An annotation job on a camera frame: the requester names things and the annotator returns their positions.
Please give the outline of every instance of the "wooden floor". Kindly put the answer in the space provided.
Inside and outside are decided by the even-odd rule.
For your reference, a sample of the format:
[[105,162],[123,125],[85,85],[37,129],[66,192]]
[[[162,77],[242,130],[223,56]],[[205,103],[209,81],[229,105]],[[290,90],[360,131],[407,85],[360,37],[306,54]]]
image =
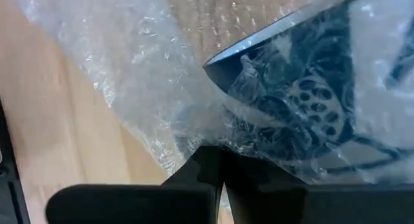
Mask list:
[[[183,1],[170,0],[183,29],[201,29],[185,32],[202,60],[294,8],[290,0]],[[253,10],[239,5],[247,1]],[[165,180],[87,77],[12,0],[0,0],[0,23],[0,97],[32,223],[45,223],[47,199],[69,185]]]
[[166,178],[87,77],[10,0],[0,0],[0,97],[32,223],[47,199],[78,183]]

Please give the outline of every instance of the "plastic wrap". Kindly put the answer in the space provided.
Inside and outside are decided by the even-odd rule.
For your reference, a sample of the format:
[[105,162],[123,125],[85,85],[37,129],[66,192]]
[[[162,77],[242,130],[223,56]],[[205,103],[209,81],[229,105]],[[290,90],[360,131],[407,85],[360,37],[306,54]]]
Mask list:
[[[353,0],[345,17],[337,19],[352,25],[350,46],[342,56],[350,59],[354,73],[340,84],[341,95],[330,90],[323,76],[316,76],[317,67],[304,63],[295,67],[296,72],[286,73],[282,64],[270,63],[278,57],[295,62],[287,56],[292,54],[292,42],[284,37],[274,38],[264,50],[269,54],[254,60],[242,56],[243,71],[227,93],[202,69],[203,61],[215,53],[304,4],[328,9],[336,4],[332,0],[18,2],[29,20],[58,40],[129,131],[145,142],[169,174],[201,144],[220,144],[274,161],[308,183],[414,180],[414,77],[409,73],[414,52],[410,36],[413,0]],[[329,31],[338,23],[329,21],[332,18],[329,14],[321,18],[318,28],[310,29],[309,34]],[[299,24],[287,21],[290,27]],[[329,57],[331,50],[339,50],[330,48],[329,40],[335,39],[318,38],[314,50],[307,53],[315,57],[316,52],[327,49]],[[238,52],[249,46],[242,45]],[[319,62],[327,59],[321,57]],[[270,61],[267,67],[271,66],[266,76],[256,71],[264,61]],[[344,75],[333,68],[329,76]],[[327,118],[334,110],[339,122],[333,128],[353,132],[347,141],[340,142],[337,133],[327,135],[322,124],[313,124],[309,128],[320,139],[315,145],[311,131],[304,131],[311,116],[284,98],[303,95],[303,78],[311,80],[313,88],[335,94],[334,101],[322,103],[328,111],[315,107],[313,114],[323,113]],[[294,82],[280,88],[278,84],[286,85],[284,80]],[[269,84],[282,91],[273,94],[282,101],[275,103],[274,109],[286,106],[301,121],[291,125],[285,115],[269,114],[251,102],[269,93]],[[312,97],[309,102],[317,98],[311,91],[304,93]],[[286,135],[286,126],[292,133]],[[282,146],[286,145],[291,147],[283,153],[286,147]],[[282,154],[275,158],[269,149]]]

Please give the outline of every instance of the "wrapped item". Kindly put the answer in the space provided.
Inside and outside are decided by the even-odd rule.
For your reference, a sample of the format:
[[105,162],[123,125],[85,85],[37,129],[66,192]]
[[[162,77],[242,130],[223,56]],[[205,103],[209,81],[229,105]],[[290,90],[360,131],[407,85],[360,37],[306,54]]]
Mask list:
[[308,183],[414,179],[413,0],[18,1],[169,174],[219,144]]

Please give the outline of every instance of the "black plastic piece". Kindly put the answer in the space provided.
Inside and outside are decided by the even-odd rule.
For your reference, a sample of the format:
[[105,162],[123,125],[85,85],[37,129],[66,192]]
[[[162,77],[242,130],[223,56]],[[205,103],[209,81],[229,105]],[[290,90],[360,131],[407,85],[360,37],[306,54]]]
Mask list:
[[217,223],[221,151],[201,148],[161,186],[81,185],[49,201],[50,224]]
[[414,189],[309,186],[272,163],[218,147],[199,148],[161,186],[82,185],[48,203],[50,224],[217,223],[226,184],[239,223],[414,223]]
[[0,103],[0,224],[29,224],[5,114]]

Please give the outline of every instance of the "dark blue design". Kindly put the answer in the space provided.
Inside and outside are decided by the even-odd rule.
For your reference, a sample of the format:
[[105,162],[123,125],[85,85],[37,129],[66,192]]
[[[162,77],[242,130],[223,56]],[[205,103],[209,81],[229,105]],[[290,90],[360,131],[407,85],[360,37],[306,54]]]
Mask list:
[[[349,141],[388,155],[387,159],[375,162],[324,168],[330,174],[370,170],[414,153],[354,134],[354,71],[348,14],[352,1],[346,0],[249,49],[205,66],[210,79],[225,93],[285,124],[280,128],[257,128],[229,112],[235,131],[245,133],[241,144],[253,144],[254,152],[264,153],[273,161],[318,158]],[[409,30],[408,37],[414,39],[414,30]],[[278,38],[290,39],[288,55],[273,45]],[[407,54],[412,56],[410,47],[412,44],[403,47],[399,58],[407,58]],[[401,80],[398,74],[407,71],[400,68],[399,61],[390,75],[393,80]],[[301,80],[309,76],[322,80],[327,87],[321,87],[314,80]],[[294,84],[301,93],[289,96]],[[311,99],[337,102],[343,115],[323,103],[301,104]],[[313,130],[315,123],[322,125],[323,136]],[[337,123],[342,123],[339,132],[333,127]],[[296,168],[290,168],[290,172],[295,171]]]

